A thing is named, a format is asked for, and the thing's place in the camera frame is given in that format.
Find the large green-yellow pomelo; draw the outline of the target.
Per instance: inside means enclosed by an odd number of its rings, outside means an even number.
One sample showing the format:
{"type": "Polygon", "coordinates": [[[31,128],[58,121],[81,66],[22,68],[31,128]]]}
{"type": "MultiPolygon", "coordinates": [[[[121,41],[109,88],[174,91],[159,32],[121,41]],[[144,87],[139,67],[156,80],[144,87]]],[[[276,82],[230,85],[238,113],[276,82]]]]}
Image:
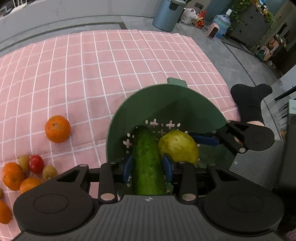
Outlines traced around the large green-yellow pomelo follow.
{"type": "Polygon", "coordinates": [[[197,166],[199,149],[194,139],[179,130],[171,131],[162,136],[158,143],[161,157],[168,154],[174,162],[187,162],[197,166]]]}

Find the green cucumber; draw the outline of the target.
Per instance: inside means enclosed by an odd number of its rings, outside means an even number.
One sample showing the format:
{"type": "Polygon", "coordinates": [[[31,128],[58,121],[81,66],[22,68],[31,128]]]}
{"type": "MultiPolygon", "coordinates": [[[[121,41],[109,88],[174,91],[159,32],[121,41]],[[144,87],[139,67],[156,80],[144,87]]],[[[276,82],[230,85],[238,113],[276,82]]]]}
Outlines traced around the green cucumber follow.
{"type": "Polygon", "coordinates": [[[165,195],[166,182],[154,134],[146,126],[137,126],[133,134],[131,174],[133,193],[165,195]]]}

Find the red tomato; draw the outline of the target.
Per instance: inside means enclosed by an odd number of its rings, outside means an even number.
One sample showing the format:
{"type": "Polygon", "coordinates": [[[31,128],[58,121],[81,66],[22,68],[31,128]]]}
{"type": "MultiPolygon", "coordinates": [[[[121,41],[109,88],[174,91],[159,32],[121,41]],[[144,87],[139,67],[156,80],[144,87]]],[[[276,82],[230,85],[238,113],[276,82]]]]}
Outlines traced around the red tomato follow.
{"type": "Polygon", "coordinates": [[[43,172],[44,161],[39,155],[30,156],[29,169],[35,174],[40,174],[43,172]]]}

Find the orange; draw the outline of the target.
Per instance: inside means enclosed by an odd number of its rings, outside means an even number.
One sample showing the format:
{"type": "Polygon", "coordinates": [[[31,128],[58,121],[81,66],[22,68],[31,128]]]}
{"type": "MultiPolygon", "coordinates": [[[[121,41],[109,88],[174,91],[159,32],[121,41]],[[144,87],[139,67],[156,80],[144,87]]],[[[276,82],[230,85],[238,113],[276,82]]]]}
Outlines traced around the orange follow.
{"type": "Polygon", "coordinates": [[[12,219],[10,208],[3,202],[0,201],[0,223],[7,225],[12,219]]]}
{"type": "Polygon", "coordinates": [[[69,139],[71,126],[69,121],[61,115],[51,117],[45,124],[47,138],[53,143],[62,143],[69,139]]]}
{"type": "Polygon", "coordinates": [[[41,185],[43,182],[37,178],[29,177],[25,179],[21,185],[20,185],[20,194],[23,194],[39,185],[41,185]]]}
{"type": "Polygon", "coordinates": [[[10,190],[18,191],[25,180],[24,172],[17,163],[6,163],[2,169],[2,181],[10,190]]]}

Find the black sock foot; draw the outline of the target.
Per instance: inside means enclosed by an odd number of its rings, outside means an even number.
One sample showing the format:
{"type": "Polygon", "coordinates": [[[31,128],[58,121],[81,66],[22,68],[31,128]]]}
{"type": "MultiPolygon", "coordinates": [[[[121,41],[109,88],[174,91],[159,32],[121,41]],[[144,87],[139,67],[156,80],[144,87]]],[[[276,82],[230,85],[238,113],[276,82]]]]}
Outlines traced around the black sock foot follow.
{"type": "Polygon", "coordinates": [[[264,126],[261,102],[272,94],[272,88],[267,84],[251,87],[236,84],[231,90],[231,96],[239,110],[240,121],[252,125],[264,126]]]}

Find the green colander bowl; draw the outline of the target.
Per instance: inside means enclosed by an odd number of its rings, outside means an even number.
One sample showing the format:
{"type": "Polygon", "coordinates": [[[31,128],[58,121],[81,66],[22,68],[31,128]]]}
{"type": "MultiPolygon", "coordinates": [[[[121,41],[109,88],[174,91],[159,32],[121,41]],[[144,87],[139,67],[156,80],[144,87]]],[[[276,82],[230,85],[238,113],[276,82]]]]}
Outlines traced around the green colander bowl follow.
{"type": "Polygon", "coordinates": [[[107,134],[107,161],[123,166],[132,153],[132,132],[137,126],[147,126],[159,140],[173,130],[210,133],[226,121],[204,95],[187,87],[183,80],[168,78],[166,84],[138,90],[119,106],[107,134]]]}

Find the pink checkered cloth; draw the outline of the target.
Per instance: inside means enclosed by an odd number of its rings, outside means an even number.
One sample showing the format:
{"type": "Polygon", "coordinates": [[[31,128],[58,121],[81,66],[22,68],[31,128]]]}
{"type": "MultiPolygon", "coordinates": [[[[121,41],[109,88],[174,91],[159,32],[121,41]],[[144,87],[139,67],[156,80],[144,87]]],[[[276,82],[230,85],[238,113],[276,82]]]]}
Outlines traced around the pink checkered cloth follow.
{"type": "Polygon", "coordinates": [[[138,30],[90,31],[30,44],[1,57],[1,165],[40,155],[62,173],[106,161],[112,116],[135,91],[185,80],[238,120],[230,90],[190,37],[138,30]],[[61,115],[69,139],[51,142],[45,124],[61,115]]]}

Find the small pink heater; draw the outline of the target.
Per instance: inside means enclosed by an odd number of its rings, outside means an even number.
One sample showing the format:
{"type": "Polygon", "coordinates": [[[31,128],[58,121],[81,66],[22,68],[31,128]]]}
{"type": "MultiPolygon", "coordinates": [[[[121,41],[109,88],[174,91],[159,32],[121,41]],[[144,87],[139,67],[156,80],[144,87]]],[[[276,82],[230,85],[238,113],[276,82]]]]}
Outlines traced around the small pink heater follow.
{"type": "Polygon", "coordinates": [[[209,27],[208,27],[208,30],[206,32],[206,35],[209,37],[209,38],[214,38],[217,33],[219,32],[219,25],[217,23],[212,23],[209,27]]]}

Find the grey drawer cabinet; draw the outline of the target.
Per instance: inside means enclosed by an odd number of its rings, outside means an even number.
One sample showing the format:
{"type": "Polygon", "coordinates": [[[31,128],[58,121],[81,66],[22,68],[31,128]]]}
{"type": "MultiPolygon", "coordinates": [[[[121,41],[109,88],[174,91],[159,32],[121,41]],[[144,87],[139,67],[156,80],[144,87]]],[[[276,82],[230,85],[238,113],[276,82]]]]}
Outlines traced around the grey drawer cabinet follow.
{"type": "Polygon", "coordinates": [[[252,4],[240,15],[240,20],[240,23],[233,24],[230,37],[247,47],[257,44],[270,29],[270,24],[265,20],[263,14],[252,4]]]}

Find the blue water jug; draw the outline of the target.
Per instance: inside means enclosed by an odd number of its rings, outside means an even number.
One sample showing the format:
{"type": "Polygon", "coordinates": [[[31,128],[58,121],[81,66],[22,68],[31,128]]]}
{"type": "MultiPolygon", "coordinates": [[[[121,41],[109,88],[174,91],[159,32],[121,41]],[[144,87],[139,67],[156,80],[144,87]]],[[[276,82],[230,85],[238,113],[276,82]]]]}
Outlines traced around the blue water jug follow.
{"type": "Polygon", "coordinates": [[[219,31],[216,35],[217,38],[221,38],[228,30],[231,25],[230,15],[232,9],[228,9],[227,12],[223,15],[216,15],[212,23],[216,23],[219,26],[219,31]]]}

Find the white plastic bag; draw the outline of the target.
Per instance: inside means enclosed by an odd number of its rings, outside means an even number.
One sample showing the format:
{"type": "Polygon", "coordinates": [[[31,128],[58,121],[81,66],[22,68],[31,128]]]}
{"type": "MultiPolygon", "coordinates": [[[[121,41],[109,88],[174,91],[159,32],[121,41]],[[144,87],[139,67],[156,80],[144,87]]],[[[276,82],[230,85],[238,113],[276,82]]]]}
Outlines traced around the white plastic bag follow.
{"type": "Polygon", "coordinates": [[[197,14],[195,9],[184,9],[181,15],[181,22],[185,25],[192,24],[197,19],[197,14]]]}

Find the blue-grey trash bin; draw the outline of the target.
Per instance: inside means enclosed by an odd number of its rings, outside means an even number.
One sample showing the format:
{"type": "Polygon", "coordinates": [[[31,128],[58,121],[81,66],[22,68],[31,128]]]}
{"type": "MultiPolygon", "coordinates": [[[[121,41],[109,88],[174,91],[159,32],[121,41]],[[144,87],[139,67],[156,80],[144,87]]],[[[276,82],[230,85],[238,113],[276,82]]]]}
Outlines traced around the blue-grey trash bin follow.
{"type": "Polygon", "coordinates": [[[182,0],[162,0],[152,25],[165,32],[171,32],[185,6],[186,2],[182,0]]]}

